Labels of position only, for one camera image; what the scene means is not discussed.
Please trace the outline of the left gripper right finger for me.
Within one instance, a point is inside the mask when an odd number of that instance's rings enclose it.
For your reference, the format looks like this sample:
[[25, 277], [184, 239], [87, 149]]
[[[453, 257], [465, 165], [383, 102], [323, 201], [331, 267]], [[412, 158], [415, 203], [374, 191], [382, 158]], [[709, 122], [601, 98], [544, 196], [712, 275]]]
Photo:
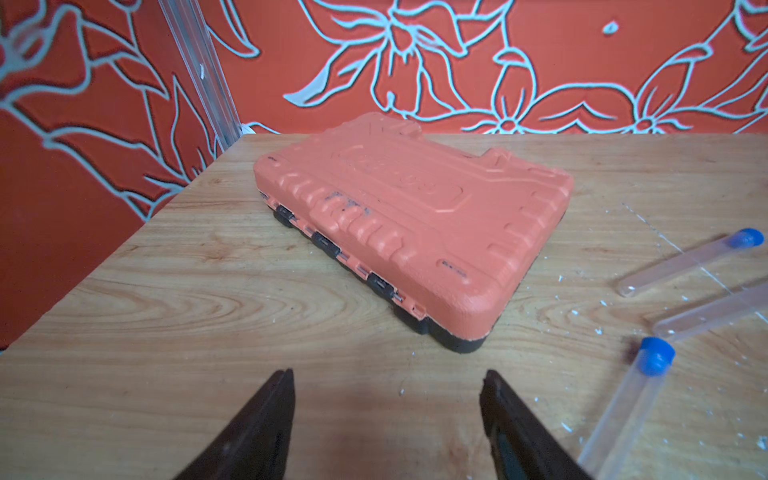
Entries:
[[497, 371], [486, 373], [479, 403], [499, 479], [590, 478]]

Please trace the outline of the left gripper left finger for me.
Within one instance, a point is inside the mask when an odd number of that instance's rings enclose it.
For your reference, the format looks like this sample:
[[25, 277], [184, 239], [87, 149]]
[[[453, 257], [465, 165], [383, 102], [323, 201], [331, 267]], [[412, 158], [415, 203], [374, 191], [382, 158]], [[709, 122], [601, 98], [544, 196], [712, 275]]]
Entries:
[[292, 369], [277, 370], [178, 479], [282, 479], [296, 406]]

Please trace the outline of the clear test tube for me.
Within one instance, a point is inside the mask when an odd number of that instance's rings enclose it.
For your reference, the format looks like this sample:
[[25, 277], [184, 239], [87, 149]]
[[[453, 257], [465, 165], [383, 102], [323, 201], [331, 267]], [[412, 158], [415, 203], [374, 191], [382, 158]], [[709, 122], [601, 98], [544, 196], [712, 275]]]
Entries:
[[663, 319], [652, 327], [656, 337], [672, 343], [732, 324], [767, 307], [767, 284], [745, 289]]
[[647, 377], [636, 357], [578, 458], [594, 479], [618, 477], [669, 373]]
[[730, 248], [727, 244], [727, 240], [731, 235], [702, 244], [691, 250], [683, 251], [676, 256], [662, 260], [652, 266], [632, 273], [618, 281], [616, 284], [616, 291], [624, 298], [633, 297], [657, 284], [678, 278], [691, 270], [704, 267], [709, 263], [736, 253], [752, 249], [737, 250]]

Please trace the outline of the blue stopper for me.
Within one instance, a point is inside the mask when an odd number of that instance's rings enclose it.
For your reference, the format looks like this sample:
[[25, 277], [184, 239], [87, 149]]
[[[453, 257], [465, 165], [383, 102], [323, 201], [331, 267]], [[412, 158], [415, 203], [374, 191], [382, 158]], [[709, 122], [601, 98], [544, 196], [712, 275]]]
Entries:
[[641, 341], [635, 364], [643, 375], [659, 377], [668, 372], [675, 356], [675, 349], [665, 340], [646, 337]]
[[765, 241], [763, 233], [755, 228], [744, 228], [731, 235], [727, 244], [732, 249], [749, 249], [762, 245]]

